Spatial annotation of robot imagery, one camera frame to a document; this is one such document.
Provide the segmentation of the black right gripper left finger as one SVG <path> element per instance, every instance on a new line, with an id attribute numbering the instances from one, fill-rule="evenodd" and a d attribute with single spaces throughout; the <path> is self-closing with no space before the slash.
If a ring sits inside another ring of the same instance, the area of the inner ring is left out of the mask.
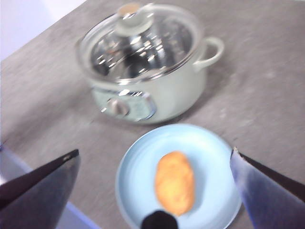
<path id="1" fill-rule="evenodd" d="M 0 187 L 2 229 L 54 229 L 80 167 L 77 149 Z"/>

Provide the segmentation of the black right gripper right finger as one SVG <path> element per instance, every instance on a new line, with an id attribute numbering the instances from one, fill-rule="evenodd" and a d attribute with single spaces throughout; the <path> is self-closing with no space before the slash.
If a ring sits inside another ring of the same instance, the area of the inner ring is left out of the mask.
<path id="1" fill-rule="evenodd" d="M 255 229 L 303 229 L 305 186 L 234 148 L 230 168 Z"/>

